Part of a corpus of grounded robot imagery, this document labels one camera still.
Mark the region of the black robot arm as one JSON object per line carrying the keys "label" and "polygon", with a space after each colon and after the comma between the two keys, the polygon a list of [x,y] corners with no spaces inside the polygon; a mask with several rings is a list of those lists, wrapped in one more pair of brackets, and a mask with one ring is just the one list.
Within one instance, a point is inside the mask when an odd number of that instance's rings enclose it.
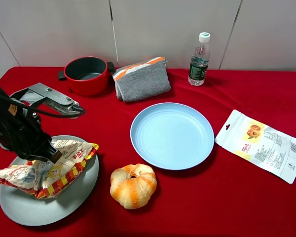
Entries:
{"label": "black robot arm", "polygon": [[56,163],[61,152],[42,130],[38,113],[23,105],[0,87],[0,144],[21,159]]}

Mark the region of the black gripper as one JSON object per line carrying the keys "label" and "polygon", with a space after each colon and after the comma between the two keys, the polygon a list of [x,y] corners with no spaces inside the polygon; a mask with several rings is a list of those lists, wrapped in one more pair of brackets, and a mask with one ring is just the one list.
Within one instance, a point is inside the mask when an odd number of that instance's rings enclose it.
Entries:
{"label": "black gripper", "polygon": [[43,132],[40,117],[36,112],[21,109],[16,115],[5,112],[0,115],[2,126],[0,144],[27,160],[51,161],[56,163],[62,153],[55,147],[56,140]]}

